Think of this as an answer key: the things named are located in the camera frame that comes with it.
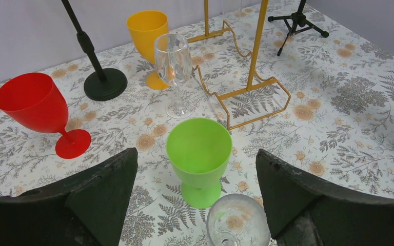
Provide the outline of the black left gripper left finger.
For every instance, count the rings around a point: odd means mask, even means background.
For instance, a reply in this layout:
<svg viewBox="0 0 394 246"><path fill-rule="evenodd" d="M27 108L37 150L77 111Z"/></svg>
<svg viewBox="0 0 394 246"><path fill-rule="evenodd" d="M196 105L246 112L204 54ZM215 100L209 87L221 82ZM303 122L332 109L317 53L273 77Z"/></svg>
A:
<svg viewBox="0 0 394 246"><path fill-rule="evenodd" d="M0 245L118 245L137 173L128 148L17 197L0 197Z"/></svg>

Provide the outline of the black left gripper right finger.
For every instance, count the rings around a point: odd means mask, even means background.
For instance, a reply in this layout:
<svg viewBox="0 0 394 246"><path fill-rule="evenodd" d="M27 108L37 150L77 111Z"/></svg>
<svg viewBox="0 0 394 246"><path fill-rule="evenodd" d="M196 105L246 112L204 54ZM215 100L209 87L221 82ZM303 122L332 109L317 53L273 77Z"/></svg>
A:
<svg viewBox="0 0 394 246"><path fill-rule="evenodd" d="M394 199L345 188L260 149L256 170L278 245L394 245Z"/></svg>

